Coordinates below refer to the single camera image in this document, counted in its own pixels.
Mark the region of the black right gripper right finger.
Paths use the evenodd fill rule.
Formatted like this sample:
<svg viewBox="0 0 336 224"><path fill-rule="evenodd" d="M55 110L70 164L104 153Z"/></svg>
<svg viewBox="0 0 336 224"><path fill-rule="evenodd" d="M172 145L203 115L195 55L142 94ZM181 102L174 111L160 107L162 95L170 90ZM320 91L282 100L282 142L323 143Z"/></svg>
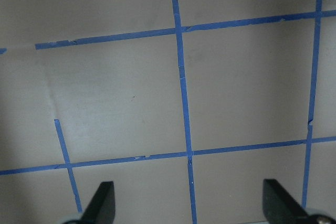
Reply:
<svg viewBox="0 0 336 224"><path fill-rule="evenodd" d="M271 224L306 223L309 218L276 179L263 180L263 214Z"/></svg>

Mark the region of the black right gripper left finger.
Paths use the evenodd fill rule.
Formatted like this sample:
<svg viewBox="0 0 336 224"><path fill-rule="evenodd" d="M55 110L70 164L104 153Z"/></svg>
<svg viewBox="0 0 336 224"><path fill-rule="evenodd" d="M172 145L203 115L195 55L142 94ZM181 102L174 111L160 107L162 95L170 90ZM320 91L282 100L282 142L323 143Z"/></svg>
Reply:
<svg viewBox="0 0 336 224"><path fill-rule="evenodd" d="M80 221L83 223L113 224L116 216L115 203L114 183L101 182Z"/></svg>

